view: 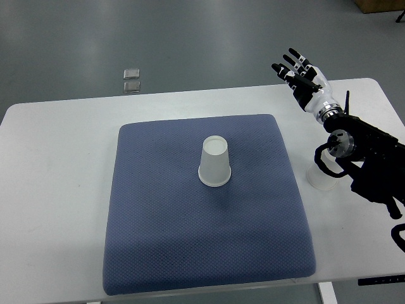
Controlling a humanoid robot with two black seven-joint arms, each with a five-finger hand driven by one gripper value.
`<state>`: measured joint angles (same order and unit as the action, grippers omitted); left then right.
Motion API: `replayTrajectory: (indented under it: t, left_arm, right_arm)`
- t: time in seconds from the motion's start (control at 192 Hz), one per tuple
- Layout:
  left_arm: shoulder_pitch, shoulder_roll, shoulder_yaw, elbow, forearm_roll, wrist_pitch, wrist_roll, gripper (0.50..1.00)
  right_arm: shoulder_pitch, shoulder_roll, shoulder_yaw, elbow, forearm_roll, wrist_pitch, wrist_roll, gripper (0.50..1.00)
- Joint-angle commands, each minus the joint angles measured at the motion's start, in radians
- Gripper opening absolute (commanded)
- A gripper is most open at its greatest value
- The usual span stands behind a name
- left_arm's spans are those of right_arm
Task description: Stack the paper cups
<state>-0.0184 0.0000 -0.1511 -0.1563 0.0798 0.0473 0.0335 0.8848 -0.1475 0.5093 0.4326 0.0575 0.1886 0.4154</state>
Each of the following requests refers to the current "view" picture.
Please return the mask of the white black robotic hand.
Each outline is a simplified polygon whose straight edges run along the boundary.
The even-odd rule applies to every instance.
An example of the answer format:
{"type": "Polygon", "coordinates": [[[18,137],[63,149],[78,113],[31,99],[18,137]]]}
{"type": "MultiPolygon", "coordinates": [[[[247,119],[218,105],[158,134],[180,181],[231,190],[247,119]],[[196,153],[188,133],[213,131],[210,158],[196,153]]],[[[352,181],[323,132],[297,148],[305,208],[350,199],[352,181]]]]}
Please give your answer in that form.
{"type": "Polygon", "coordinates": [[[321,70],[295,49],[283,55],[285,63],[271,65],[278,78],[292,90],[300,108],[323,124],[331,116],[342,113],[341,105],[332,96],[332,87],[321,70]]]}

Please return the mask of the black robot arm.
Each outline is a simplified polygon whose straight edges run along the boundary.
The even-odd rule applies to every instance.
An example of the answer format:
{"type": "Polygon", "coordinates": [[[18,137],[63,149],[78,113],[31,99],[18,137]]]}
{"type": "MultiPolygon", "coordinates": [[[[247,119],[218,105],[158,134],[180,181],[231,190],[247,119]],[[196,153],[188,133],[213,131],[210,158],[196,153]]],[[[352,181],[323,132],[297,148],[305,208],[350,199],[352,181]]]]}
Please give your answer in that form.
{"type": "Polygon", "coordinates": [[[314,161],[331,177],[348,175],[352,192],[385,205],[390,217],[399,220],[402,213],[397,203],[404,204],[404,145],[396,137],[350,115],[349,96],[347,92],[344,109],[333,106],[321,116],[330,135],[315,150],[314,161]]]}

